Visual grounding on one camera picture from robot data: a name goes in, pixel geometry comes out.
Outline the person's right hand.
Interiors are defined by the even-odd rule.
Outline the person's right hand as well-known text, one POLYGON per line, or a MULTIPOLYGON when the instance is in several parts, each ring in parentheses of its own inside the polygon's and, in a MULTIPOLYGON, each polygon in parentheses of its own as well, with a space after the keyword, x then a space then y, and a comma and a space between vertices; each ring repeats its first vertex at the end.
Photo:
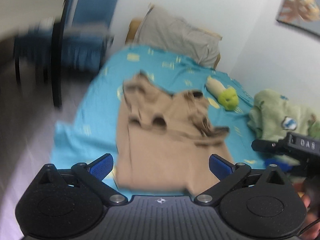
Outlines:
POLYGON ((319 218, 319 178, 304 180, 302 184, 303 197, 308 200, 308 210, 319 218))

